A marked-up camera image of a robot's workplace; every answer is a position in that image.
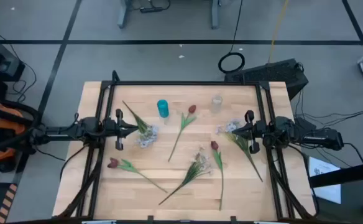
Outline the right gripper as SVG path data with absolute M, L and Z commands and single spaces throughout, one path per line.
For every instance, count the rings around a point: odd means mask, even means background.
M 263 136 L 266 131 L 266 123 L 262 120 L 258 120 L 254 123 L 254 112 L 252 110 L 248 110 L 244 118 L 247 123 L 244 126 L 233 130 L 232 133 L 238 139 L 250 140 L 251 145 L 249 146 L 249 152 L 251 154 L 256 154 L 260 151 L 260 147 L 255 139 Z

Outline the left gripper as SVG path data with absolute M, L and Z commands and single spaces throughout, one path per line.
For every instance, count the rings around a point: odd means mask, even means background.
M 117 137 L 116 139 L 116 149 L 117 150 L 123 150 L 123 143 L 122 143 L 122 131 L 121 131 L 121 121 L 123 117 L 123 112 L 120 109 L 116 109 L 116 120 L 113 120 L 111 118 L 106 118 L 103 121 L 104 126 L 104 136 L 105 137 Z M 128 136 L 129 134 L 133 133 L 134 131 L 137 131 L 139 128 L 134 124 L 129 124 L 125 121 L 123 121 L 123 135 Z

